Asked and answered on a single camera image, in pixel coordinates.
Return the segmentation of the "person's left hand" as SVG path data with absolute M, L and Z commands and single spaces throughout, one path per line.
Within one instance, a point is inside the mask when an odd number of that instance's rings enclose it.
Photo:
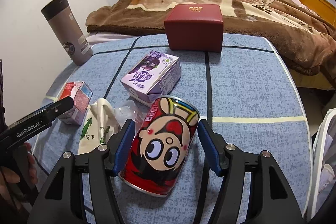
M 19 182 L 9 183 L 9 193 L 22 202 L 31 206 L 39 194 L 37 187 L 30 180 L 29 157 L 27 147 L 23 144 L 13 150 L 7 150 L 1 155 L 1 166 L 14 171 L 19 176 Z

